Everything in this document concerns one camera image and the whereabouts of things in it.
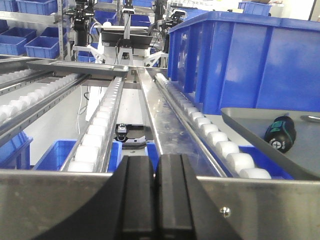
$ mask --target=cable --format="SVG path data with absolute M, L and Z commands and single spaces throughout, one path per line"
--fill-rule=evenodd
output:
M 78 134 L 80 135 L 80 123 L 79 123 L 79 116 L 80 116 L 80 110 L 81 110 L 81 104 L 82 104 L 82 86 L 80 86 L 80 105 L 78 109 L 78 113 L 76 115 L 76 123 L 75 123 L 75 130 L 78 131 Z

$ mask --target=blue plastic bin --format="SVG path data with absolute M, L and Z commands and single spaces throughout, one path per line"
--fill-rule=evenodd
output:
M 55 59 L 59 55 L 59 39 L 57 37 L 38 36 L 24 47 L 29 57 Z
M 101 24 L 110 22 L 115 25 L 117 23 L 117 13 L 112 11 L 95 11 L 94 18 Z
M 243 9 L 244 14 L 255 14 L 268 16 L 271 5 L 252 1 L 239 2 L 239 9 Z
M 98 43 L 93 42 L 91 43 L 91 46 L 95 49 L 98 48 Z M 79 62 L 85 62 L 85 63 L 94 63 L 96 61 L 95 57 L 92 55 L 91 52 L 88 51 L 79 51 L 78 53 L 78 59 Z
M 10 141 L 0 147 L 1 169 L 30 169 L 30 143 L 23 131 L 14 136 Z
M 26 43 L 27 39 L 25 37 L 0 35 L 0 54 L 25 54 Z
M 57 0 L 16 0 L 20 13 L 50 15 L 58 11 Z
M 63 33 L 63 44 L 67 44 L 67 29 L 62 29 Z M 41 33 L 40 36 L 44 37 L 52 37 L 52 38 L 59 38 L 59 29 L 54 26 L 48 26 L 45 28 L 45 30 Z
M 7 31 L 9 29 L 6 20 L 0 20 L 0 33 Z
M 5 32 L 2 33 L 6 36 L 15 36 L 26 38 L 27 43 L 30 42 L 32 39 L 37 37 L 37 30 L 30 29 L 30 28 L 22 28 L 22 27 L 13 27 Z
M 186 16 L 184 18 L 185 21 L 208 12 L 202 9 L 188 9 L 188 8 L 180 8 L 180 9 L 186 12 Z
M 250 154 L 254 160 L 254 163 L 259 168 L 267 170 L 273 179 L 293 180 L 293 177 L 290 174 L 284 171 L 279 165 L 277 165 L 256 147 L 239 146 L 239 149 L 246 154 Z
M 17 12 L 18 4 L 16 0 L 0 0 L 0 11 Z
M 153 2 L 153 0 L 132 0 L 132 5 L 139 6 L 139 7 L 151 8 L 152 2 Z
M 138 14 L 131 15 L 131 26 L 149 27 L 150 25 L 151 22 L 148 16 Z
M 74 139 L 59 139 L 55 141 L 36 163 L 33 170 L 59 171 L 75 143 L 76 140 Z M 112 172 L 117 169 L 121 162 L 121 152 L 122 143 L 113 142 L 109 162 L 109 168 L 112 166 Z
M 205 114 L 320 112 L 318 22 L 211 11 L 169 34 L 168 76 Z

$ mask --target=screw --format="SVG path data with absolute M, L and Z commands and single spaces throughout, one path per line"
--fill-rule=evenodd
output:
M 225 219 L 229 218 L 231 215 L 231 209 L 227 206 L 223 206 L 222 208 L 220 208 L 220 213 Z

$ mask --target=screwdriver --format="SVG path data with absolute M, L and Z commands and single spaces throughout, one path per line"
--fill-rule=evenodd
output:
M 264 134 L 264 140 L 282 153 L 295 143 L 297 132 L 294 121 L 287 115 L 277 117 Z

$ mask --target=metal tray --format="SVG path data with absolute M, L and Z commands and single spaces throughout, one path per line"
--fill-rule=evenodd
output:
M 75 61 L 59 61 L 55 59 L 42 59 L 28 62 L 31 69 L 46 71 L 62 71 L 77 74 L 101 74 L 104 76 L 124 77 L 128 74 L 128 66 L 105 65 Z
M 287 171 L 296 180 L 320 180 L 320 123 L 309 122 L 301 116 L 320 116 L 320 112 L 255 108 L 222 108 L 226 124 Z M 296 140 L 286 152 L 273 148 L 263 140 L 268 126 L 275 118 L 289 114 L 295 124 Z

